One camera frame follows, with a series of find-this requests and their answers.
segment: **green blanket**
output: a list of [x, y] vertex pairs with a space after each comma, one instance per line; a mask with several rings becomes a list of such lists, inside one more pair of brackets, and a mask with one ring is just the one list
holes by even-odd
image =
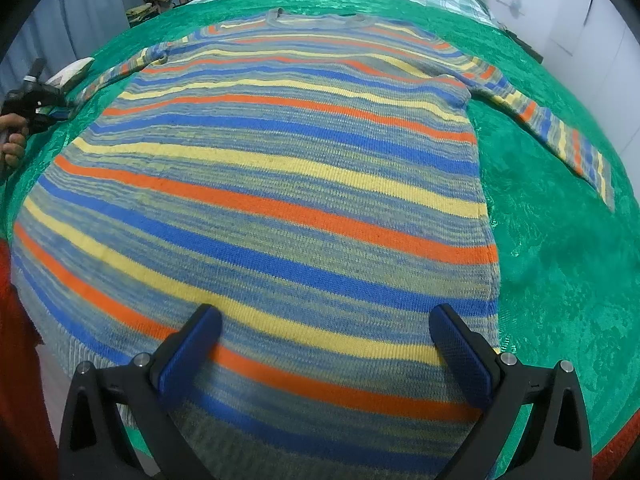
[[[501, 31], [463, 16], [405, 0], [219, 0], [172, 10], [114, 38], [94, 54], [92, 72], [141, 48], [197, 27], [273, 7], [304, 14], [369, 12], [411, 20], [463, 51], [497, 65], [540, 105], [585, 134], [612, 165], [616, 211], [518, 124], [473, 100], [481, 178], [498, 245], [502, 288], [500, 341], [526, 364], [574, 362], [587, 405], [594, 452], [640, 406], [639, 209], [622, 163], [584, 107]], [[69, 123], [30, 140], [25, 165], [7, 186], [5, 236], [40, 173], [122, 91], [102, 90]], [[513, 453], [526, 421], [521, 413], [498, 470]], [[139, 434], [134, 441], [143, 446]]]

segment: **blue curtain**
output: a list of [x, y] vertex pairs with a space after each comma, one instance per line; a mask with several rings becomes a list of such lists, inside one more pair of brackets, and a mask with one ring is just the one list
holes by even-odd
[[90, 56], [129, 28], [126, 9], [142, 0], [41, 0], [0, 63], [0, 100], [16, 88], [37, 57], [47, 60], [43, 78]]

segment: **hand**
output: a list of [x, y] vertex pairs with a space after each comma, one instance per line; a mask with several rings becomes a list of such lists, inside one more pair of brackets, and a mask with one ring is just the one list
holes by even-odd
[[7, 114], [0, 117], [0, 132], [6, 129], [18, 130], [12, 133], [7, 142], [0, 146], [4, 153], [4, 162], [14, 170], [22, 163], [24, 157], [24, 147], [27, 145], [27, 121], [24, 117], [16, 114]]

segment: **silver bolt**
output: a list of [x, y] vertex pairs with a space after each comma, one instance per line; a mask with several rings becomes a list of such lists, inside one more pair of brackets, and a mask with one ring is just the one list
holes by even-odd
[[149, 361], [151, 361], [151, 356], [146, 352], [142, 352], [133, 358], [133, 364], [139, 366], [140, 368], [148, 365]]
[[574, 371], [574, 364], [571, 361], [567, 361], [567, 360], [560, 361], [560, 367], [562, 368], [562, 370], [564, 370], [568, 374]]
[[500, 361], [502, 361], [507, 366], [513, 366], [518, 362], [518, 358], [511, 352], [503, 352], [500, 354]]
[[91, 367], [94, 364], [91, 361], [82, 361], [77, 367], [76, 367], [76, 372], [78, 372], [79, 374], [84, 375], [85, 373], [87, 373], [89, 370], [91, 370]]

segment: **finger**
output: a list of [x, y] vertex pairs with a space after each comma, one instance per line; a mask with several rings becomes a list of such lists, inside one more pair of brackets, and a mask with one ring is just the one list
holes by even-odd
[[12, 142], [6, 143], [2, 147], [2, 151], [7, 155], [14, 155], [18, 158], [22, 158], [22, 156], [24, 155], [24, 148], [20, 144], [14, 144]]
[[9, 153], [7, 153], [4, 156], [4, 161], [8, 166], [14, 168], [14, 170], [20, 167], [20, 159], [15, 155], [10, 155]]
[[20, 117], [17, 114], [7, 114], [0, 116], [0, 130], [6, 128], [20, 128], [23, 129], [27, 126], [27, 119]]
[[23, 134], [11, 134], [9, 136], [8, 140], [9, 140], [9, 142], [12, 142], [14, 144], [18, 144], [19, 146], [22, 146], [23, 148], [27, 144], [27, 139], [25, 139]]

